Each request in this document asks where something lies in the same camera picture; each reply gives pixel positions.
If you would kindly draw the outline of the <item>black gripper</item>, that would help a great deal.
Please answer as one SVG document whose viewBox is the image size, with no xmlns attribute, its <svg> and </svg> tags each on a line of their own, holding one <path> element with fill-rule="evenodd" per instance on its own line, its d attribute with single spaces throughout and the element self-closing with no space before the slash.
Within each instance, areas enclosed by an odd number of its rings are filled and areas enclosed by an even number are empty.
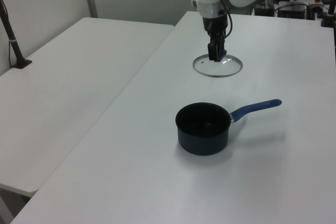
<svg viewBox="0 0 336 224">
<path fill-rule="evenodd" d="M 217 18 L 203 17 L 203 26 L 210 36 L 210 41 L 207 45 L 209 59 L 214 62 L 222 61 L 227 54 L 225 49 L 226 28 L 228 27 L 227 15 L 222 15 Z M 219 35 L 219 42 L 217 42 L 216 39 L 217 35 Z"/>
</svg>

